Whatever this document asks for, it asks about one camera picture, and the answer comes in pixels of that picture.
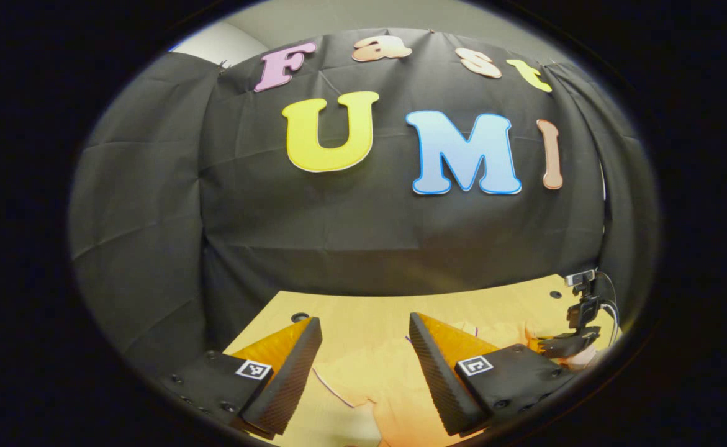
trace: orange cloth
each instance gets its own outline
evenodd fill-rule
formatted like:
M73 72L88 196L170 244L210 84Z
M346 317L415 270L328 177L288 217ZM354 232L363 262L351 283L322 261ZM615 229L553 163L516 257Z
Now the orange cloth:
M453 326L472 335L478 332L480 338L496 346L528 341L526 325ZM351 350L340 359L315 363L314 369L346 404L374 404L374 419L383 439L380 447L444 447L478 435L460 438L446 434L418 358L405 337L375 349Z

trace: blue letter m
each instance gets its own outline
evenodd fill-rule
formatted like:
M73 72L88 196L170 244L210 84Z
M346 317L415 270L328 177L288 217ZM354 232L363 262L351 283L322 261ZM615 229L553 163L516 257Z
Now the blue letter m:
M510 120L497 114L480 114L466 141L449 118L439 111L414 111L405 117L418 131L421 176L413 182L419 194L445 194L451 181L443 176L443 160L454 180L468 191L474 186L479 165L484 160L485 176L479 187L488 194L517 194L520 180L515 176L510 153Z

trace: black fabric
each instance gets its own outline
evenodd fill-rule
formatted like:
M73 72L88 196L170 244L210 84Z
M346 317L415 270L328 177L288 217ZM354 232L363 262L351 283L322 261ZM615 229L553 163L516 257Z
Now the black fabric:
M413 53L366 63L351 58L353 43L382 34L397 35ZM546 94L504 61L537 62L420 29L357 30L289 46L304 42L318 49L306 55L289 84L254 93L263 66L255 57L219 77L207 106L201 146L204 277L207 317L220 344L281 289L436 294L594 267L604 226L598 153L564 88ZM461 46L488 54L502 78L468 71L454 53ZM336 99L365 90L380 95L367 158L332 173L292 165L283 108L326 99L318 137L325 147L337 147L346 141L347 114ZM493 196L477 186L469 192L453 186L442 196L414 193L418 136L405 116L419 110L443 111L466 137L479 114L510 119L520 193ZM545 155L537 119L559 128L560 190L542 184Z
M598 82L572 65L549 65L555 88L576 105L603 166L607 187L605 237L598 268L612 279L596 281L594 292L611 298L616 293L620 326L627 331L649 294L659 258L661 216L659 191L645 144L627 113L616 106Z
M413 53L352 60L353 43L381 34L397 35ZM584 73L420 29L288 46L304 42L318 49L289 84L261 93L253 92L260 57L221 73L166 54L97 123L76 173L71 252L97 322L133 364L162 374L205 348L224 349L278 291L437 294L600 265L632 315L634 296L649 284L634 286L646 273L636 263L654 255L634 248L654 237L646 227L656 210L634 206L647 200L635 188L645 187L649 169L629 120ZM502 78L468 71L458 47L488 54ZM508 59L540 69L553 92L528 84ZM336 99L366 90L380 95L367 158L332 173L297 169L283 108L326 99L318 137L337 147L347 113ZM414 193L419 142L405 116L419 110L442 111L465 137L479 114L510 119L520 193L488 195L477 183L468 192L455 184L442 196ZM543 186L537 119L559 129L562 189ZM447 166L445 175L452 178ZM632 221L638 209L644 220Z
M206 346L199 131L216 67L169 54L114 100L88 138L69 209L76 278L113 345L161 374Z

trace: yellow letter u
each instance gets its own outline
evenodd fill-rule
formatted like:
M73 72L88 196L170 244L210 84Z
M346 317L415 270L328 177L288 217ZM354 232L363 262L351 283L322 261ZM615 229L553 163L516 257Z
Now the yellow letter u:
M371 105L380 99L374 91L353 91L338 97L346 105L350 120L350 136L340 147L328 149L318 144L318 113L326 105L324 99L306 99L289 104L283 116L286 128L286 152L300 169L313 173L338 171L358 164L369 155L374 140Z

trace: screw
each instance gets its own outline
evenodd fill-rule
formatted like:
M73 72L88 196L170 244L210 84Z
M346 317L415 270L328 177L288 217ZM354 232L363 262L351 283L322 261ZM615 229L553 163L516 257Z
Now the screw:
M225 401L219 402L219 407L222 408L222 410L226 410L228 413L236 412L236 407L228 404L228 402L225 402Z
M296 312L296 314L292 315L292 323L301 322L307 317L309 317L309 314L306 314L305 312Z

